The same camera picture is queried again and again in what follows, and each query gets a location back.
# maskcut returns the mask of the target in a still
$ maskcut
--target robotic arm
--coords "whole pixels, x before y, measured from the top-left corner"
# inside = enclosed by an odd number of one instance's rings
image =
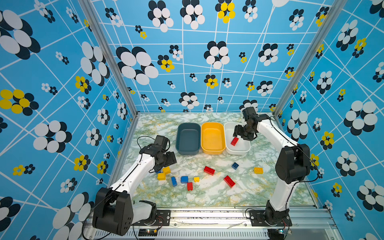
[[[132,204],[131,199],[149,171],[158,171],[162,167],[176,163],[175,153],[166,153],[167,143],[168,138],[157,135],[153,144],[140,150],[136,161],[124,176],[110,188],[102,187],[97,192],[92,222],[94,228],[123,236],[137,221],[143,220],[143,223],[155,221],[156,203],[140,201]]]
[[[289,201],[299,181],[303,181],[310,173],[310,149],[306,144],[298,144],[280,129],[272,125],[271,118],[266,114],[257,114],[253,107],[243,110],[245,126],[235,126],[234,137],[244,140],[256,139],[262,133],[280,152],[275,169],[277,185],[265,209],[265,220],[269,225],[276,225],[288,216]]]

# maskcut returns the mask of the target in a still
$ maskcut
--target black mounting plate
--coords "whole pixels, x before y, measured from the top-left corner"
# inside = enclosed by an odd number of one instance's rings
[[[158,216],[161,216],[164,219],[163,223],[159,222],[158,219],[155,219],[155,222],[151,225],[146,225],[146,224],[142,223],[141,221],[135,222],[133,225],[134,226],[159,227],[159,226],[161,226],[161,224],[163,224],[163,226],[169,226],[170,210],[157,210],[156,211],[156,218],[161,219],[161,217],[158,217]]]
[[[268,226],[270,226],[265,222],[265,216],[264,216],[265,210],[249,210],[248,212],[249,212],[248,218],[251,218],[250,220],[251,220],[253,227],[268,227]],[[281,222],[276,225],[276,227],[284,227],[283,220],[287,226],[289,226],[289,227],[292,226],[291,217],[288,215],[288,216],[284,217],[281,220]]]

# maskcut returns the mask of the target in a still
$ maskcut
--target patterned wall panel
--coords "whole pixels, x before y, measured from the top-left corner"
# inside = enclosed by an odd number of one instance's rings
[[[92,1],[139,111],[274,110],[333,0]]]
[[[383,239],[384,5],[350,0],[279,114],[344,239]]]
[[[77,239],[131,114],[73,0],[0,3],[0,239]]]

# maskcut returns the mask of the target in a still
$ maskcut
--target plastic tray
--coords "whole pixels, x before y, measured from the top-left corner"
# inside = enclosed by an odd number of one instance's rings
[[[227,122],[224,124],[224,131],[225,131],[225,150],[229,154],[233,155],[245,155],[249,150],[251,149],[251,143],[249,141],[246,141],[240,136],[238,136],[239,140],[237,141],[236,145],[231,145],[231,142],[233,140],[233,131],[235,130],[236,125],[241,125],[240,122]]]
[[[221,154],[225,150],[224,126],[206,122],[201,126],[201,148],[206,154]]]
[[[197,123],[186,122],[179,125],[176,136],[176,150],[181,155],[196,155],[200,149],[201,127]]]

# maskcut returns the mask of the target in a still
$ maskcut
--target dark blue bin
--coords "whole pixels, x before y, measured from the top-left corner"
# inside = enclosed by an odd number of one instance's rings
[[[196,155],[201,145],[200,138],[200,125],[193,122],[182,123],[177,129],[176,150],[181,155]]]

